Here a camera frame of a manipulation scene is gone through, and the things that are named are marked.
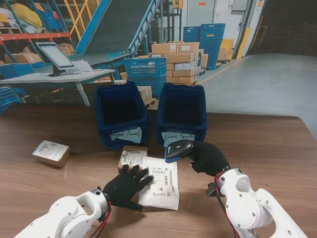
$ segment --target white robotic arm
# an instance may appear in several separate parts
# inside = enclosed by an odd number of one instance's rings
[[[239,168],[223,172],[217,181],[227,198],[226,212],[240,238],[256,238],[249,230],[269,225],[276,230],[271,238],[307,238],[276,199],[266,190],[254,192],[250,179]]]
[[[62,197],[15,238],[82,238],[108,208],[106,195],[99,189],[78,197]]]

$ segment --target computer screen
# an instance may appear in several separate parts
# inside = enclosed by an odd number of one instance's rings
[[[55,64],[59,69],[70,69],[75,67],[70,59],[60,50],[54,42],[36,43],[45,55]]]

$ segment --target wire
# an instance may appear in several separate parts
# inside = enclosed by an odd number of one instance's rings
[[[108,212],[107,212],[105,220],[99,225],[99,227],[95,230],[95,232],[89,238],[92,238],[97,232],[99,232],[99,233],[96,236],[96,238],[99,237],[99,235],[103,231],[107,221],[109,220],[109,217],[110,217],[110,214],[111,214],[111,205],[112,205],[111,202],[109,202],[109,208],[108,208]]]
[[[218,203],[220,204],[220,206],[221,206],[221,208],[222,208],[222,210],[223,210],[223,212],[224,212],[224,214],[225,214],[225,216],[226,216],[227,221],[229,222],[230,226],[231,226],[232,229],[233,229],[234,237],[235,237],[235,238],[240,238],[239,234],[237,233],[237,231],[236,231],[235,228],[233,227],[233,225],[232,225],[232,223],[231,223],[231,221],[230,221],[230,219],[229,219],[229,217],[228,217],[228,215],[227,215],[225,206],[224,206],[224,204],[223,204],[223,202],[222,202],[222,200],[221,200],[221,198],[220,198],[220,189],[219,189],[219,187],[218,187],[218,183],[217,183],[217,182],[218,182],[219,177],[220,177],[223,173],[224,173],[224,172],[221,171],[221,172],[219,172],[219,173],[214,177],[214,182],[217,184],[217,187],[216,187],[216,198],[217,198]]]

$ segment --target conveyor belt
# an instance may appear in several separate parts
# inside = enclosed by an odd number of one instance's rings
[[[85,54],[127,52],[151,0],[112,0]]]

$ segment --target door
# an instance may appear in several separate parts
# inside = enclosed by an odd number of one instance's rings
[[[215,0],[188,0],[187,26],[212,23]]]

